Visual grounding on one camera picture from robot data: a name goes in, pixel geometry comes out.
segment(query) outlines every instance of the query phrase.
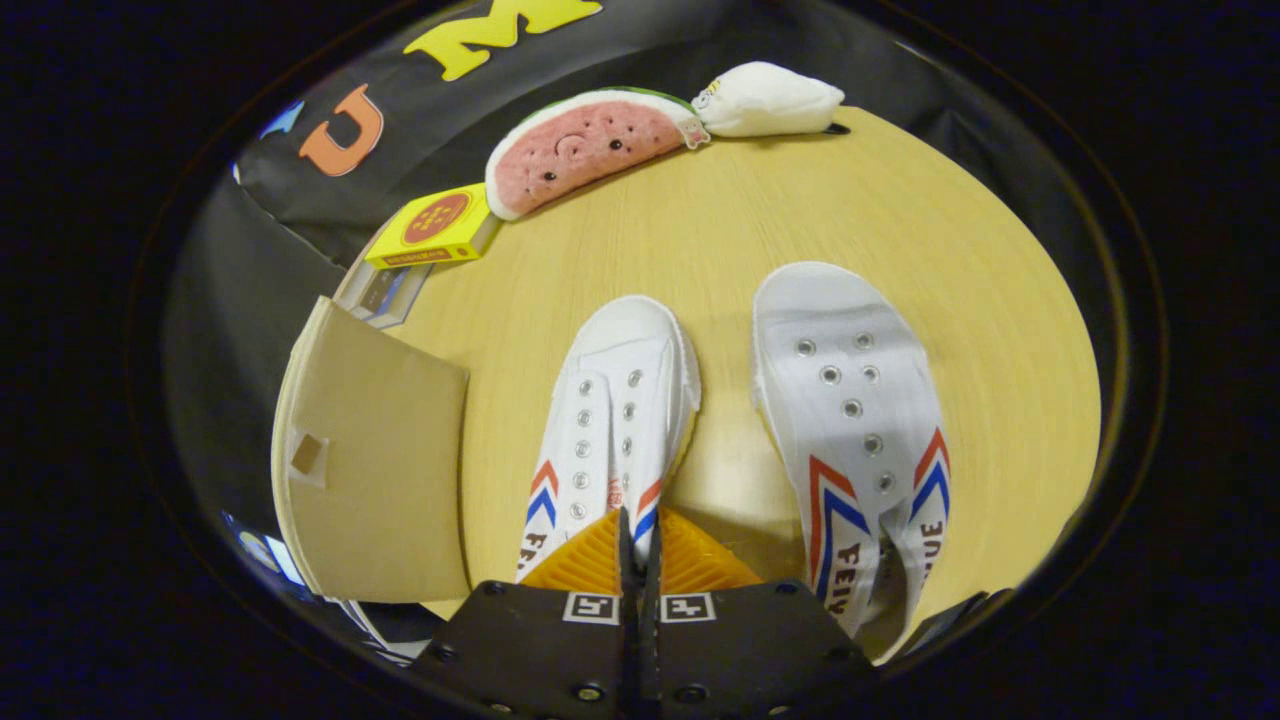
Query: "watermelon plush toy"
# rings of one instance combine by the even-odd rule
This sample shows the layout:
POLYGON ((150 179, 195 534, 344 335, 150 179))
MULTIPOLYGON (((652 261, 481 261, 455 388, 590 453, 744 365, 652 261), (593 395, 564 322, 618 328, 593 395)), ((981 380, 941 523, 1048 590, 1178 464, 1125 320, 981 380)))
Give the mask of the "watermelon plush toy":
POLYGON ((682 100, 637 88, 584 92, 534 113, 498 143, 485 168, 489 208, 515 220, 593 181, 708 140, 682 100))
POLYGON ((844 97, 769 63, 728 70, 694 104, 635 87, 584 92, 507 133, 485 167, 485 195, 494 215, 515 220, 607 176, 681 146, 698 147, 712 135, 822 132, 844 97))

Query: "letter cutout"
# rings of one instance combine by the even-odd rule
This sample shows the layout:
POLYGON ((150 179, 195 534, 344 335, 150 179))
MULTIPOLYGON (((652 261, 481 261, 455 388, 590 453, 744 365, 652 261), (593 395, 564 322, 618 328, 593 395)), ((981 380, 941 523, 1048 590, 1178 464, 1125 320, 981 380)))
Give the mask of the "letter cutout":
POLYGON ((302 142, 298 158, 311 160, 321 173, 335 178, 355 170, 374 151, 383 137, 383 111, 365 95, 365 90, 369 90, 367 82, 352 90, 333 109, 334 114, 351 115, 360 128, 360 137, 349 147, 343 147, 329 136, 329 120, 325 120, 302 142))
POLYGON ((517 15, 527 20, 527 32, 540 35, 602 9, 599 3, 588 0, 493 0, 488 15, 440 23, 410 42, 404 54, 421 50, 435 58, 444 65, 440 77, 453 82, 489 60, 488 50, 470 50, 463 44, 511 47, 520 36, 517 15))

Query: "wooden table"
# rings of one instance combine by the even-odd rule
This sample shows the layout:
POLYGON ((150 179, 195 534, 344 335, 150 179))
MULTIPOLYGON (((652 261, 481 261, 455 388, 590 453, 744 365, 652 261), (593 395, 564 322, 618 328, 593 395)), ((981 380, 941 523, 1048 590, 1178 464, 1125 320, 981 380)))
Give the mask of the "wooden table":
MULTIPOLYGON (((390 334, 471 370, 461 507, 468 574, 511 580, 550 389, 604 302, 667 304, 701 364, 703 410, 663 502, 765 579, 803 577, 800 519, 749 398, 751 296, 778 265, 872 282, 929 352, 952 461, 951 523, 919 620, 1014 587, 1082 502, 1100 392, 1084 322, 1048 255, 978 181, 854 108, 847 136, 716 140, 504 225, 436 268, 390 334)), ((458 601, 428 603, 449 615, 458 601)))

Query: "red circle logo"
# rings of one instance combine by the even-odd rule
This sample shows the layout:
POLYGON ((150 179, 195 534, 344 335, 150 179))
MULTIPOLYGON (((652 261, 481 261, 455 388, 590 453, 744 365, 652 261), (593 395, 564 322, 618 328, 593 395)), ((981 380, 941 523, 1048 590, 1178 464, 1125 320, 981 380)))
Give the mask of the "red circle logo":
POLYGON ((471 197, 467 193, 454 192, 422 208, 422 211, 404 228, 404 245, 417 245, 440 234, 462 217, 470 204, 471 197))

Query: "canvas shoe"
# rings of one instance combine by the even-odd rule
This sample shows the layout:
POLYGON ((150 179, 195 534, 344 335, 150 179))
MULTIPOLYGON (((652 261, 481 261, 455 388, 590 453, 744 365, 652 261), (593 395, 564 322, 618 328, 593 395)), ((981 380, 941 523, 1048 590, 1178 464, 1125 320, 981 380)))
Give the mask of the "canvas shoe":
POLYGON ((640 295, 596 310, 552 392, 516 582, 620 506, 644 568, 663 480, 684 454, 700 402, 698 359, 671 310, 640 295))
POLYGON ((797 263, 755 293, 753 386, 796 492, 809 585, 874 657, 905 633, 951 509, 924 348, 864 279, 797 263))

